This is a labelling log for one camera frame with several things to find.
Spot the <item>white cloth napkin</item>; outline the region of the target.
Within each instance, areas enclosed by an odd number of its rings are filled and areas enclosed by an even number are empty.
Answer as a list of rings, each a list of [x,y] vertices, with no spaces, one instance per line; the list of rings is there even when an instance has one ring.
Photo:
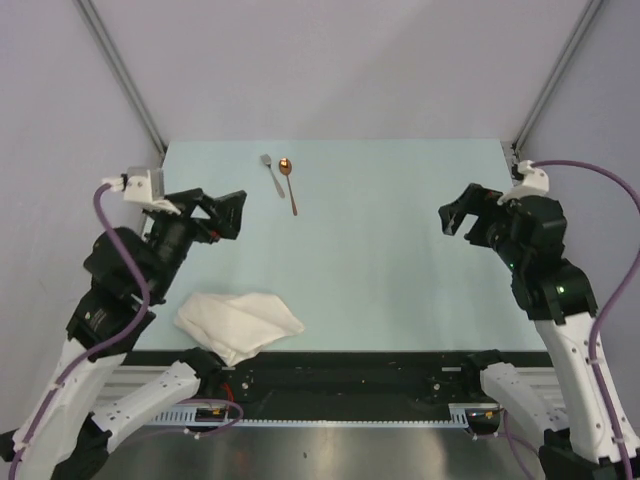
[[[304,324],[280,297],[264,293],[196,292],[178,309],[174,325],[228,367],[254,358],[280,339],[305,331]]]

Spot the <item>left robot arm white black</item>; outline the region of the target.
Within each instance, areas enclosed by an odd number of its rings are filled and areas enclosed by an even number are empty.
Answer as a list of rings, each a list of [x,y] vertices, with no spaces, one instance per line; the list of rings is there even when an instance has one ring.
[[[221,359],[192,348],[136,391],[96,405],[154,320],[151,309],[164,303],[191,246],[236,239],[247,197],[240,190],[212,198],[200,188],[171,194],[146,208],[152,227],[141,236],[111,226],[101,205],[107,189],[93,199],[104,232],[84,261],[90,288],[66,327],[54,374],[25,423],[1,436],[11,479],[89,479],[156,415],[182,402],[207,402],[225,382]]]

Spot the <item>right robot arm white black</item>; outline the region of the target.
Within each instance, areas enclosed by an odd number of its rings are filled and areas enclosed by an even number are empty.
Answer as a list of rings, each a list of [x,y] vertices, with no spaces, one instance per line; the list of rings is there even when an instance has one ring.
[[[549,479],[638,478],[639,438],[626,422],[593,330],[590,281],[564,256],[567,220],[560,203],[536,187],[502,193],[471,183],[438,214],[449,236],[475,216],[465,238],[493,250],[510,271],[512,294],[546,347],[564,406],[537,394],[496,350],[468,361],[463,393],[503,407],[506,418],[527,431]]]

